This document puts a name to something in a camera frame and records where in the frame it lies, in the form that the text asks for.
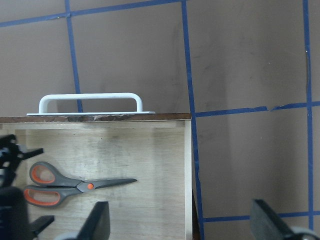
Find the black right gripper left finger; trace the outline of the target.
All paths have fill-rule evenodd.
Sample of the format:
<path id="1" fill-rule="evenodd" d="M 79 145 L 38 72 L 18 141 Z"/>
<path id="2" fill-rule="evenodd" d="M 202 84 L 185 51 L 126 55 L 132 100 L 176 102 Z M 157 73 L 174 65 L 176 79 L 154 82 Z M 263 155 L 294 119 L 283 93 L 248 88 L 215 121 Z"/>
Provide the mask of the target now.
<path id="1" fill-rule="evenodd" d="M 56 240 L 108 240 L 111 234 L 110 210 L 108 201 L 96 202 L 79 231 L 66 232 Z"/>

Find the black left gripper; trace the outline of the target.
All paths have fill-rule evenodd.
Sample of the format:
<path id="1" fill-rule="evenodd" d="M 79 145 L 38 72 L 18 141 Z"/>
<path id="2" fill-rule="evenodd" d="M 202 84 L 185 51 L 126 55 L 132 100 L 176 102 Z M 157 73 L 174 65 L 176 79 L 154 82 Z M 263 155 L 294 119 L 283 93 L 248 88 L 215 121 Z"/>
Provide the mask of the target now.
<path id="1" fill-rule="evenodd" d="M 0 238 L 2 240 L 29 240 L 30 232 L 38 237 L 51 223 L 54 215 L 40 216 L 28 223 L 27 206 L 23 192 L 12 186 L 16 169 L 21 161 L 21 153 L 13 134 L 0 137 Z M 27 149 L 24 159 L 30 159 L 44 153 L 43 148 Z"/>

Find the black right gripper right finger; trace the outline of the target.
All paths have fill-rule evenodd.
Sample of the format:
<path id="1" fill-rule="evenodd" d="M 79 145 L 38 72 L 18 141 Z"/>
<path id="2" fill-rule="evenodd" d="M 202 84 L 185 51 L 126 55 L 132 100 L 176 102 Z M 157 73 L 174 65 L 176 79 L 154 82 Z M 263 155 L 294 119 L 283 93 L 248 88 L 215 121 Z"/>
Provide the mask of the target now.
<path id="1" fill-rule="evenodd" d="M 250 211 L 250 231 L 256 240 L 318 240 L 313 230 L 289 227 L 263 200 L 253 199 Z"/>

